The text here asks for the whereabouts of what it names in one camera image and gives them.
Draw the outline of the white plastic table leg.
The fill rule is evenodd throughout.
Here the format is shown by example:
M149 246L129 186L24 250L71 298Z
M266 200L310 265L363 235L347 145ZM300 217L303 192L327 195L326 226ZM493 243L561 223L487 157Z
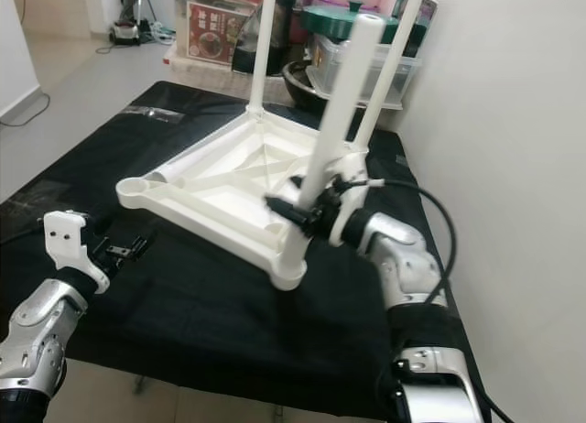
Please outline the white plastic table leg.
M261 0L261 5L255 13L256 34L255 63L248 95L246 111L252 116L260 116L264 110L264 96L267 86L267 63L271 49L273 24L275 24L276 0Z
M401 60L403 53L405 53L405 47L409 41L411 31L413 31L414 25L416 24L416 17L421 12L422 1L406 0L392 45L390 45L389 51L386 53L384 67L382 67L380 76L376 79L372 96L370 96L367 102L367 108L365 108L363 121L360 123L355 135L354 145L357 150L368 150L370 136L375 129L381 110L384 109L386 94L389 93L390 85L393 83L394 76L399 67L399 60Z
M384 35L385 21L378 16L360 14L355 18L346 60L341 63L338 80L335 81L333 96L328 101L325 114L320 123L317 142L309 157L305 171L304 186L298 190L298 207L308 209L314 206L325 190L330 176L328 164L343 156L344 141L355 112L360 93L363 92L365 77L368 75L370 60L375 47L380 45ZM300 285L306 266L304 255L309 247L310 236L290 227L286 234L284 248L277 256L277 263L271 273L272 284L279 290L288 292Z
M198 150L187 150L181 152L168 160L159 164L143 176L143 179L155 181L155 183L180 184L191 175L200 175L200 173L210 165L216 164L223 156L223 148L202 147Z

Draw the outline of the clear tape patch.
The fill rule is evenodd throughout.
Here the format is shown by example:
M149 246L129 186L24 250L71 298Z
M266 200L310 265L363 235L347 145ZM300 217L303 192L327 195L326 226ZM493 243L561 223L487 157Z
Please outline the clear tape patch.
M70 185L53 180L43 180L32 184L9 197L1 205L1 222L8 232L26 229L32 222L41 218L46 212L62 209L62 194L70 189Z

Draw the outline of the white plastic table top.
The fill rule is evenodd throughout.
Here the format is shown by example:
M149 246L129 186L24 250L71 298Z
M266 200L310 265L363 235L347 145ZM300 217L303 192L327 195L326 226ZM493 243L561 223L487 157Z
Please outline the white plastic table top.
M127 209L159 215L267 272L271 280L293 225L269 210L265 197L298 199L288 178L305 176L318 132L279 114L246 112L181 151L225 150L200 175L180 184L128 177L117 181L114 192ZM342 152L367 155L368 150L357 150L346 136Z

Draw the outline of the black wok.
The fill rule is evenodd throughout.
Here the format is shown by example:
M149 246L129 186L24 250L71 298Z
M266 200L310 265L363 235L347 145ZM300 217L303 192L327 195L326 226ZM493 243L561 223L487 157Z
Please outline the black wok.
M294 106L301 112L322 116L328 104L327 98L319 97L307 75L309 60L292 60L282 67L281 75L284 79L289 96Z

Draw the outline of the black tablecloth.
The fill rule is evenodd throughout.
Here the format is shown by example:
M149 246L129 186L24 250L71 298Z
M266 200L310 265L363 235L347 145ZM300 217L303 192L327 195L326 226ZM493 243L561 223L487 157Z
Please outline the black tablecloth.
M114 244L155 242L92 299L67 343L71 359L155 380L286 407L384 419L394 341L375 268L349 248L312 244L296 290L151 212L118 204L114 184L143 175L243 112L245 103L172 82L134 100L185 114L176 125L100 113L100 125L29 183L70 185L66 207L108 214ZM1 319L54 274L40 234L1 222Z

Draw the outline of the clear plastic lidded container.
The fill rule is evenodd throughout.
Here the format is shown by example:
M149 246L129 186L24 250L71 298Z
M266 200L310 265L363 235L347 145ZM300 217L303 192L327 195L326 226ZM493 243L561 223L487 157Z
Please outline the clear plastic lidded container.
M311 59L306 68L306 74L309 76L310 83L313 84L315 92L323 98L331 98L334 92L335 81L338 80L341 63L347 58L349 41L336 42L333 39L314 35L311 42ZM363 93L360 97L360 106L367 105L370 96L373 95L373 89L380 77L382 69L385 66L386 54L390 50L390 45L378 45L375 47L375 53L370 60L369 74L365 77ZM389 92L384 99L384 108L392 110L401 110L403 108L403 96L415 72L423 66L422 58L410 58L402 56L398 60L399 66L395 71Z

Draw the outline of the clear tape strip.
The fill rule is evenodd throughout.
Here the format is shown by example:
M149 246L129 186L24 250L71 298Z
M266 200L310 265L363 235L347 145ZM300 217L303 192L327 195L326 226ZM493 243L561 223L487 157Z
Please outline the clear tape strip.
M176 125L183 121L185 114L179 112L171 112L171 110L158 108L158 106L138 106L128 105L120 114L134 114L135 116L144 116L156 121L165 122L169 125Z

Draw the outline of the beige cloth covered bench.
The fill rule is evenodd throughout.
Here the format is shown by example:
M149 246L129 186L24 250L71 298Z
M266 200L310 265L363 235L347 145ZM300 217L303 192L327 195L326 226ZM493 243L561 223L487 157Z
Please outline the beige cloth covered bench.
M164 62L168 66L170 80L173 83L243 100L250 98L253 84L251 74L233 71L229 66L219 66L205 60L180 58L171 54L164 56ZM263 101L287 106L294 104L284 77L280 74L267 77Z

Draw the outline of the black shiny bag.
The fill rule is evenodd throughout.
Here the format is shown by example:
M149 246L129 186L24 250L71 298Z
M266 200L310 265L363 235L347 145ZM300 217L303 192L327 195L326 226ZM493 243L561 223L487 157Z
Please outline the black shiny bag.
M269 53L266 64L266 75L280 75L282 67L290 52L290 26L292 26L293 8L296 0L276 0L275 24L269 39ZM243 74L252 74L258 49L258 33L260 27L260 5L240 30L232 55L232 69Z

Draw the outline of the green pot lid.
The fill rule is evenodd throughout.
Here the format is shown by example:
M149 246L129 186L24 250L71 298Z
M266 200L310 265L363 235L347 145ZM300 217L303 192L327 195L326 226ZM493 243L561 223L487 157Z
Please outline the green pot lid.
M340 5L311 5L302 9L302 28L320 37L343 41L351 36L355 18L363 12L363 1L348 1Z

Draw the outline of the storage box with orange lid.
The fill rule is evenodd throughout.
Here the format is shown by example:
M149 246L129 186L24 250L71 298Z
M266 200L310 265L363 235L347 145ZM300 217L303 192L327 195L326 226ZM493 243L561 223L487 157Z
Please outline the storage box with orange lid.
M187 20L190 59L229 66L250 16L263 0L177 0Z

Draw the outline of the small vacuum cleaner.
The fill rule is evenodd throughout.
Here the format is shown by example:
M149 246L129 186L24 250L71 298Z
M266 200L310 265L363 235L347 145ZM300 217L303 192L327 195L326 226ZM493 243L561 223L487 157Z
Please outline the small vacuum cleaner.
M139 46L142 43L138 24L133 21L116 21L110 26L110 42L114 46Z

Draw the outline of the dark picture frame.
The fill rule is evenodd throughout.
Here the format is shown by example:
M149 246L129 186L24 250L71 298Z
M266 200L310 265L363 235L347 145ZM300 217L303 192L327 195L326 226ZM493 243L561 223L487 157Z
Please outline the dark picture frame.
M405 12L407 0L395 0L392 17L402 20L403 12ZM435 16L437 9L436 0L422 0L419 6L419 12L416 16L415 25L411 30L410 37L407 38L405 46L406 58L415 58L418 54L419 47L422 46L424 38L429 30L432 18Z

